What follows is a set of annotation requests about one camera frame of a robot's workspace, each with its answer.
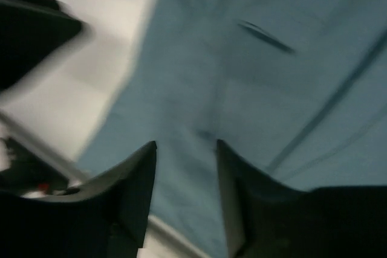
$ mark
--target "blue cloth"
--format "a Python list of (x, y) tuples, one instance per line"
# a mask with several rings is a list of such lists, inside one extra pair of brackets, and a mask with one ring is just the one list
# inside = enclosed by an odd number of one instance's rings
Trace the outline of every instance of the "blue cloth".
[(79, 161), (158, 143), (153, 214), (224, 258), (215, 140), (297, 189), (385, 184), (387, 52), (275, 170), (275, 156), (387, 26), (387, 0), (158, 0), (138, 67)]

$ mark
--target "shirt pocket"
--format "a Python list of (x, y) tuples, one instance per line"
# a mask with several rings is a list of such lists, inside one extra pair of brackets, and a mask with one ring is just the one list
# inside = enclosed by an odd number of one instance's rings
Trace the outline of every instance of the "shirt pocket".
[(308, 53), (322, 29), (313, 13), (284, 2), (254, 5), (236, 19), (226, 76), (301, 93), (310, 85)]

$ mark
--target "white surface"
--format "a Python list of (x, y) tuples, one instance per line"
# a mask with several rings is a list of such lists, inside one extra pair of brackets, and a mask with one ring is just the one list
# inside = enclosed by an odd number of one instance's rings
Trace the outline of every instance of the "white surface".
[(76, 159), (134, 66), (155, 0), (60, 0), (92, 28), (0, 99), (3, 111)]

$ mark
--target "red object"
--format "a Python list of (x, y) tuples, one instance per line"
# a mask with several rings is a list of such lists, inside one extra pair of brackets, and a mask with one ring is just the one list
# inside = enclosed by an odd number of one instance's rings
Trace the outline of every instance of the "red object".
[(49, 184), (39, 184), (37, 186), (37, 188), (41, 191), (41, 192), (44, 192), (46, 193), (48, 191), (48, 189), (50, 188), (50, 185)]

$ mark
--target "garment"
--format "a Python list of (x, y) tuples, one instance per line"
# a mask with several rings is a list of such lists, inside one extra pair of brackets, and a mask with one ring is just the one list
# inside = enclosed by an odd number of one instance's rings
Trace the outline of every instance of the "garment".
[(226, 257), (217, 138), (296, 189), (384, 184), (386, 51), (291, 155), (270, 165), (374, 46), (386, 7), (158, 0), (136, 72), (79, 166), (100, 173), (156, 140), (152, 212), (214, 258)]

